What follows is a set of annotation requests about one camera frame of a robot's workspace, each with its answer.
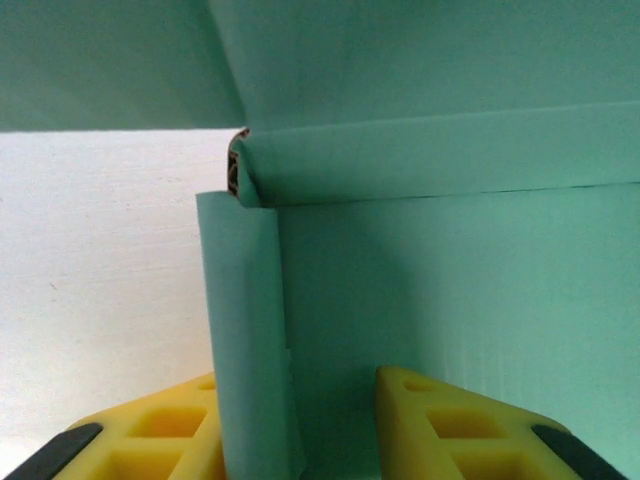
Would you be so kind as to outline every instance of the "black rubber pad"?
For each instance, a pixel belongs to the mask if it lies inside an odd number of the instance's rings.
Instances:
[[[547,425],[535,425],[531,427],[531,430],[583,480],[627,479],[570,433]]]
[[[56,435],[5,480],[52,480],[101,431],[99,423],[88,423]]]

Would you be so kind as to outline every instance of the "green panel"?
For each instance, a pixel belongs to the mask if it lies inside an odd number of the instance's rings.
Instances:
[[[640,477],[639,185],[278,213],[307,478],[376,478],[383,364],[553,417]]]
[[[254,131],[640,100],[633,0],[211,0]]]
[[[297,479],[276,212],[227,193],[197,201],[228,478]]]
[[[0,131],[232,127],[206,0],[3,0]]]
[[[247,165],[267,205],[640,181],[640,102],[257,133]]]

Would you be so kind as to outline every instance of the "white wall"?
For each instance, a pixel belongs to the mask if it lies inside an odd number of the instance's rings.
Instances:
[[[194,195],[225,188],[232,134],[0,135],[0,478],[211,370]]]

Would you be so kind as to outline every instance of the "white background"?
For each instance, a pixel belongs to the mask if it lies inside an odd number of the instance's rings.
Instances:
[[[231,131],[0,135],[0,478],[211,370],[195,194]]]

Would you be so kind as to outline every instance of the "cardboard box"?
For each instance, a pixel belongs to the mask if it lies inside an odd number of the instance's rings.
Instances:
[[[229,477],[377,478],[383,364],[640,474],[640,4],[211,7],[3,2],[0,126],[251,128],[198,197]]]

